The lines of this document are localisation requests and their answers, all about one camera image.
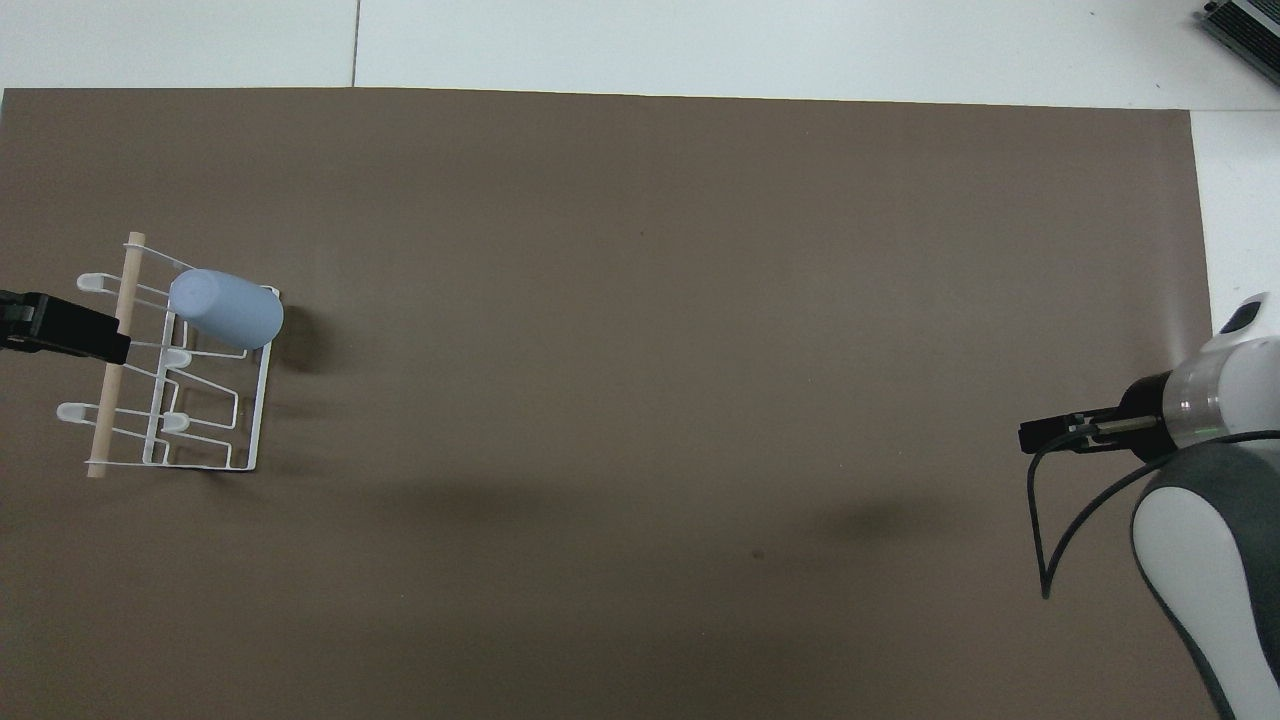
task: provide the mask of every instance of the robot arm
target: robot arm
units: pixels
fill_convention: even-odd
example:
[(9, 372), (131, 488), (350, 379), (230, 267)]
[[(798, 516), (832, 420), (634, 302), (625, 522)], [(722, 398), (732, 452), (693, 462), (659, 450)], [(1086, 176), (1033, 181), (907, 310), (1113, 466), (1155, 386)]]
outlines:
[(1280, 471), (1207, 443), (1170, 461), (1133, 514), (1143, 579), (1222, 717), (1280, 717)]
[[(1028, 496), (1044, 597), (1084, 519), (1160, 468), (1134, 509), (1134, 557), (1225, 720), (1280, 717), (1280, 441), (1225, 445), (1260, 432), (1280, 437), (1276, 429), (1280, 299), (1262, 293), (1245, 300), (1196, 356), (1134, 382), (1116, 407), (1019, 430), (1023, 451), (1037, 455)], [(1039, 457), (1125, 448), (1148, 465), (1091, 503), (1046, 568), (1033, 486)]]

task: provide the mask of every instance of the wooden rod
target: wooden rod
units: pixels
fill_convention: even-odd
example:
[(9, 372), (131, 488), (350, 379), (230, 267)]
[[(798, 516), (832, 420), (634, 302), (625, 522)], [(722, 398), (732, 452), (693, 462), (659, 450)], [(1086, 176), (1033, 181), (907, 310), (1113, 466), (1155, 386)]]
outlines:
[[(131, 245), (146, 245), (147, 236), (129, 233)], [(124, 249), (124, 270), (120, 273), (120, 295), (115, 299), (115, 319), (120, 322), (120, 334), (129, 334), (133, 324), (133, 297), (138, 291), (138, 273), (142, 269), (142, 250)], [(120, 398), (123, 365), (106, 364), (102, 373), (102, 396), (97, 401), (97, 421), (93, 424), (93, 448), (88, 454), (88, 477), (105, 478), (108, 455), (111, 451), (111, 428), (115, 427), (115, 406)]]

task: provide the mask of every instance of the white wire rack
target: white wire rack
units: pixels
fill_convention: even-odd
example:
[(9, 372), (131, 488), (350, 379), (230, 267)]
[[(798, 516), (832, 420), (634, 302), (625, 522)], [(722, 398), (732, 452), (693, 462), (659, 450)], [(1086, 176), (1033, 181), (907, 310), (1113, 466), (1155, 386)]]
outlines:
[[(125, 363), (123, 370), (145, 377), (150, 382), (151, 402), (145, 410), (115, 407), (122, 369), (108, 366), (104, 377), (102, 398), (97, 405), (90, 402), (64, 402), (58, 406), (58, 419), (95, 427), (93, 452), (87, 464), (90, 477), (102, 477), (106, 466), (147, 466), (182, 468), (193, 470), (248, 471), (257, 466), (259, 441), (262, 430), (262, 407), (266, 393), (266, 377), (270, 369), (271, 345), (261, 350), (223, 352), (197, 348), (192, 327), (168, 307), (168, 292), (137, 282), (141, 254), (148, 254), (166, 260), (177, 269), (191, 269), (192, 265), (145, 245), (141, 233), (131, 233), (125, 247), (125, 270), (122, 275), (109, 273), (86, 273), (77, 278), (79, 290), (91, 293), (116, 297), (116, 318), (120, 319), (120, 332), (128, 334), (133, 306), (148, 307), (164, 314), (160, 337), (155, 341), (133, 340), (132, 347), (150, 347), (156, 351), (155, 369), (147, 369)], [(129, 261), (133, 258), (133, 272)], [(276, 297), (280, 292), (270, 286), (262, 286)], [(147, 299), (138, 297), (138, 291)], [(225, 370), (229, 364), (256, 365), (256, 383), (250, 388), (234, 389), (214, 382), (207, 373)], [(227, 415), (196, 416), (184, 410), (186, 396), (193, 389), (224, 396), (230, 402)], [(145, 429), (128, 429), (115, 425), (115, 418), (132, 418), (132, 423)], [(109, 460), (108, 451), (111, 436), (131, 438), (140, 447), (137, 460)], [(221, 462), (183, 462), (183, 448), (201, 447), (201, 457), (220, 457)]]

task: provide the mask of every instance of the brown table surface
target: brown table surface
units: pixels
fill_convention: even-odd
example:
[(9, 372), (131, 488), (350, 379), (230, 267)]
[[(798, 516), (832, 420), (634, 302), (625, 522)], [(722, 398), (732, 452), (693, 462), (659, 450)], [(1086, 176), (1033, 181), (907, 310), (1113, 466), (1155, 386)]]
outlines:
[(252, 474), (87, 480), (101, 368), (0, 354), (4, 716), (1213, 716), (1135, 491), (1039, 600), (1015, 434), (1207, 340), (1187, 113), (4, 104), (0, 287), (141, 231), (288, 306)]

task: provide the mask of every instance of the light blue cup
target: light blue cup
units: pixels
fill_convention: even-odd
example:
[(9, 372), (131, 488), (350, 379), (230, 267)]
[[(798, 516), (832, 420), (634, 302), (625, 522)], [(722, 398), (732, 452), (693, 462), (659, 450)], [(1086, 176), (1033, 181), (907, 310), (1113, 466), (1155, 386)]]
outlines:
[(187, 270), (169, 286), (169, 309), (202, 333), (239, 350), (271, 342), (284, 323), (280, 299), (218, 270)]

